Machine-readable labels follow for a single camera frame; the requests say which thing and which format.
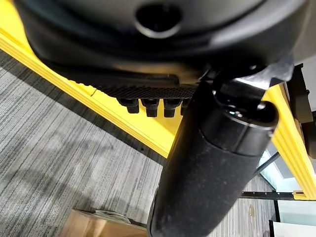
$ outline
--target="yellow table leg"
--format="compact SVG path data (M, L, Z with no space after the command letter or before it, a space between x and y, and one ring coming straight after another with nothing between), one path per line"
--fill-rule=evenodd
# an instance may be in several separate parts
M272 141L304 192L296 198L302 199L302 195L305 195L307 199L316 199L315 171L295 126L291 110L282 95L281 86L271 87L263 100L273 102L278 108L279 124Z

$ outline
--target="wall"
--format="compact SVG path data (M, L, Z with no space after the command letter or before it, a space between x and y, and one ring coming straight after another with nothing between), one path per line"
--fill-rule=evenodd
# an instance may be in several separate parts
M301 190L294 178L283 179L277 192ZM278 201L281 222L316 226L316 201Z

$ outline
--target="cardboard box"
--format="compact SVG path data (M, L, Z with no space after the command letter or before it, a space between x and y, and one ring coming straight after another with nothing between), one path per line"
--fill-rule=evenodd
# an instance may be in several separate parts
M72 210L61 237L147 237L140 226L106 220L95 214Z

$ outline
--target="metal rod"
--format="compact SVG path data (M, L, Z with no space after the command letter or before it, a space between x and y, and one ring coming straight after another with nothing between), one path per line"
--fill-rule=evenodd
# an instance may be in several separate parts
M293 193L285 192L242 192L240 198L263 200L295 200Z
M279 158L280 154L276 152L273 156L271 156L266 162L264 162L261 166L259 166L256 171L253 173L253 178L260 174L265 168L267 168L271 163L273 163L277 158Z

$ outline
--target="striped carpet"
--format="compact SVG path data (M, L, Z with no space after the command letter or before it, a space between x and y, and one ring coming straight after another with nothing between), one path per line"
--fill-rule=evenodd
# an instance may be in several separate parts
M0 236L59 236L72 208L146 223L164 158L0 51ZM261 177L248 190L270 191ZM238 200L210 236L269 236L271 201Z

